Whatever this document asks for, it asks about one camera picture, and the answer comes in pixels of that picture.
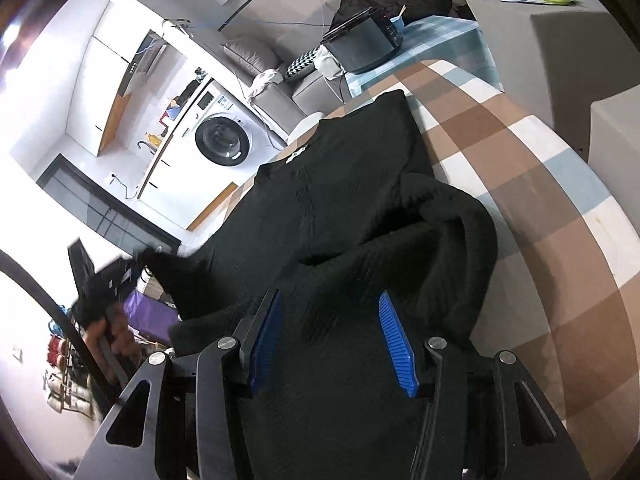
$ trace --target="faucet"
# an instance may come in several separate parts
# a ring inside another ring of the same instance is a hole
[[[148,147],[149,147],[149,149],[151,150],[151,153],[152,153],[153,155],[155,155],[155,154],[156,154],[156,150],[157,150],[157,148],[156,148],[154,145],[150,144],[149,142],[146,142],[146,140],[139,140],[139,141],[138,141],[138,149],[139,149],[139,150],[141,150],[141,149],[142,149],[142,146],[140,146],[140,144],[145,144],[146,146],[148,146]]]

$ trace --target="blue gripper pad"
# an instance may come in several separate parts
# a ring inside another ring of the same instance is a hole
[[[247,385],[256,394],[269,375],[276,343],[282,330],[282,297],[279,292],[273,297],[269,311],[264,318],[260,333],[249,358]]]
[[[418,393],[418,377],[415,372],[414,351],[387,291],[380,295],[378,314],[398,383],[406,390],[409,397],[415,398]]]

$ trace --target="wall switch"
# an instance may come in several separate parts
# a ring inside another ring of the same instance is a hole
[[[20,348],[18,345],[14,345],[12,354],[16,359],[18,359],[18,361],[22,362],[22,348]]]

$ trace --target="washing machine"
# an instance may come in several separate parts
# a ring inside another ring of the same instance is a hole
[[[185,141],[198,166],[241,186],[286,144],[247,106],[211,80],[185,110]]]

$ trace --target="purple bag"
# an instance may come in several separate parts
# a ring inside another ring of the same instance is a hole
[[[178,311],[134,290],[124,301],[129,325],[151,341],[171,346],[169,327],[178,322]]]

